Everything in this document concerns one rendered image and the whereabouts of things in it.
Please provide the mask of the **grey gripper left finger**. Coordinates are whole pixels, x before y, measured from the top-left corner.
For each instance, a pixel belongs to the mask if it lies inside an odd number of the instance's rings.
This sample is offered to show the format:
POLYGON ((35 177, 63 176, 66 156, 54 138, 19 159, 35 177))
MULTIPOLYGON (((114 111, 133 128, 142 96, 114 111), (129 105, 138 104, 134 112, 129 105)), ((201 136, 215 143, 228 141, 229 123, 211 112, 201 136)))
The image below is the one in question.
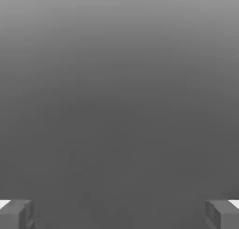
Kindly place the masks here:
POLYGON ((33 200, 0 199, 0 229, 35 229, 33 200))

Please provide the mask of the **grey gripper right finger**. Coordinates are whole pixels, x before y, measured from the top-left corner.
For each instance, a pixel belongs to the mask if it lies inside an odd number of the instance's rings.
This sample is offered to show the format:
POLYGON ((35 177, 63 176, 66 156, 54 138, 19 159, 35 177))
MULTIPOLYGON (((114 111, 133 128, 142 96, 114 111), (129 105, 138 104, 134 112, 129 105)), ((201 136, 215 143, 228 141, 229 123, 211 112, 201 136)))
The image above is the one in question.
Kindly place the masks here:
POLYGON ((208 229, 239 229, 239 200, 206 200, 208 229))

